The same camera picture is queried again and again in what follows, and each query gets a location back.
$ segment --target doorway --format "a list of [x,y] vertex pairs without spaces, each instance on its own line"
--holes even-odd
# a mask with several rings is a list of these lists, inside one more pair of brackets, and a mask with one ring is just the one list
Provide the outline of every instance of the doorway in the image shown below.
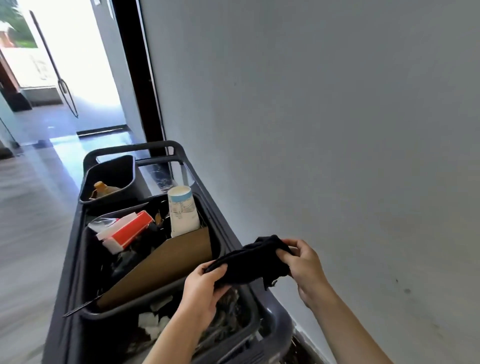
[[[45,45],[78,110],[71,112]],[[92,6],[84,0],[0,0],[0,50],[30,110],[9,126],[20,145],[126,127]]]

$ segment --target black cloth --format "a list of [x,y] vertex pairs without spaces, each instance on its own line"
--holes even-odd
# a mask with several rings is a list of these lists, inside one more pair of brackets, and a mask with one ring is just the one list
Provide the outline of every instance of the black cloth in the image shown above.
[[205,273],[227,263],[227,272],[215,283],[216,287],[225,284],[247,284],[262,277],[266,290],[268,287],[273,287],[278,277],[286,276],[290,272],[288,265],[276,255],[277,249],[291,253],[288,245],[278,236],[260,237],[254,243],[220,257],[205,269]]

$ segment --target cart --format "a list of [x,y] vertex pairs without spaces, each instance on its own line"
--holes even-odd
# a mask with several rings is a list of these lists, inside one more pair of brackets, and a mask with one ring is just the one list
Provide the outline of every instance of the cart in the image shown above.
[[[221,237],[226,252],[240,249],[242,247],[241,243],[193,169],[193,166],[185,155],[183,147],[177,142],[162,141],[94,150],[84,158],[84,176],[90,168],[98,164],[97,157],[99,156],[137,152],[154,148],[173,149],[173,153],[163,157],[136,159],[135,165],[141,167],[178,162],[184,178],[186,174],[189,174],[188,184],[193,194],[201,199],[203,209],[207,211],[208,219],[211,220],[210,223],[215,226],[216,233]],[[82,315],[63,317],[67,312],[84,303],[81,299],[81,287],[79,283],[81,266],[81,259],[79,258],[80,236],[89,219],[91,219],[91,216],[100,216],[148,201],[151,197],[144,199],[141,196],[141,185],[141,181],[137,183],[137,193],[134,198],[111,202],[101,206],[91,206],[89,204],[77,205],[54,311],[44,347],[43,364],[88,363],[88,360],[85,359],[84,339],[87,326],[91,324],[91,321],[88,322]],[[261,318],[260,328],[254,335],[248,337],[248,340],[244,341],[240,347],[232,348],[232,351],[230,351],[228,355],[224,355],[217,363],[275,363],[287,352],[290,346],[293,334],[293,325],[290,316],[275,299],[273,294],[270,291],[264,290],[261,279],[245,286],[245,289],[250,290],[256,302]]]

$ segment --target person's right hand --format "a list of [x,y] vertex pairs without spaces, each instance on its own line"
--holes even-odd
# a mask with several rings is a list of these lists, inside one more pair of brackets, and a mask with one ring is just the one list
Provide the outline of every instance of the person's right hand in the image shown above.
[[277,249],[280,260],[290,267],[292,278],[298,284],[299,295],[308,308],[313,308],[315,302],[328,299],[333,289],[325,277],[322,264],[317,253],[303,240],[282,239],[290,246],[292,254]]

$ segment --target glossy floor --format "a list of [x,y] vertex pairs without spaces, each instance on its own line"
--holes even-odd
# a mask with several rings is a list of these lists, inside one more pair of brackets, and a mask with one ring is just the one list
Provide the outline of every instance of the glossy floor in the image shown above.
[[[0,161],[0,363],[40,363],[83,158],[93,149],[131,143],[127,132],[67,136]],[[158,194],[171,180],[162,167],[149,167],[142,175],[151,193]]]

